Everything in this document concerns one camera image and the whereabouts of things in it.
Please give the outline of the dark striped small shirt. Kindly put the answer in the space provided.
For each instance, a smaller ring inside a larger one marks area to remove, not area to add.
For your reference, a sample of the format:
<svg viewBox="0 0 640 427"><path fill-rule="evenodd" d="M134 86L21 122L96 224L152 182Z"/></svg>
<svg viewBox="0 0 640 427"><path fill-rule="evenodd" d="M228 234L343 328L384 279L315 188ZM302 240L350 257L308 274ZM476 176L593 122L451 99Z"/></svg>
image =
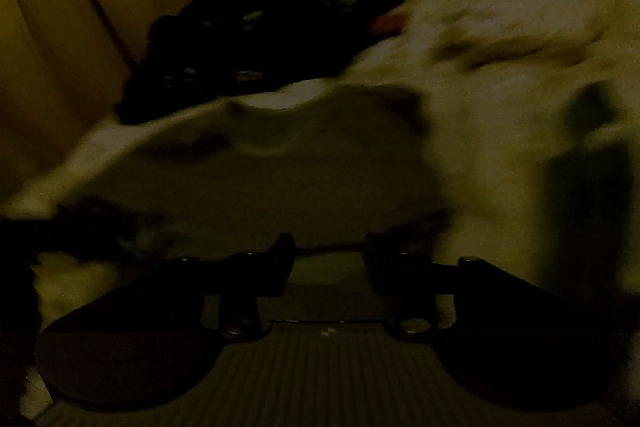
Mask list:
<svg viewBox="0 0 640 427"><path fill-rule="evenodd" d="M422 157L423 100L401 87L297 88L236 98L120 154L58 205L98 241L221 257L288 232L303 248L378 236L431 254L451 225Z"/></svg>

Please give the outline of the floral white bed duvet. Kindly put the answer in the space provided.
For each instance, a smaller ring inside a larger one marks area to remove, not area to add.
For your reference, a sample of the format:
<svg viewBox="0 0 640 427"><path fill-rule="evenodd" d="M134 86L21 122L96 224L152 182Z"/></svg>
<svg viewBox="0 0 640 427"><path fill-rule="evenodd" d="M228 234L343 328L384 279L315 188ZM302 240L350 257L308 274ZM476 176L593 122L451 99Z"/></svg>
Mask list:
<svg viewBox="0 0 640 427"><path fill-rule="evenodd" d="M626 382L638 404L639 0L404 0L402 31L382 34L341 76L297 88L401 87L423 100L430 135L422 157L452 211L433 260L481 257L539 285L561 243L597 243L628 300ZM523 413L458 384L431 343L430 324L407 339L364 269L364 241L303 248L283 293L260 309L268 336L225 347L210 373L167 404L89 412L52 398L36 367L40 334L127 280L171 258L197 257L145 234L112 244L58 217L90 176L154 133L250 93L167 117L97 124L63 164L9 202L1 216L1 324L12 353L50 395L49 426L580 426L575 414Z"/></svg>

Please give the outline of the small red item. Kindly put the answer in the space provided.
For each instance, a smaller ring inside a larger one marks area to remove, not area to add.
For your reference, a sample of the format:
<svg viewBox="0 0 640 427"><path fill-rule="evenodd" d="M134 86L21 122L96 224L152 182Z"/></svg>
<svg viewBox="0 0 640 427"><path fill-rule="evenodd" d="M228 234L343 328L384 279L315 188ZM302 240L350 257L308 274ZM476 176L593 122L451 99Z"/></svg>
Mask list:
<svg viewBox="0 0 640 427"><path fill-rule="evenodd" d="M407 17L404 14L388 13L380 16L372 24L372 30L378 34L387 34L388 32L402 31Z"/></svg>

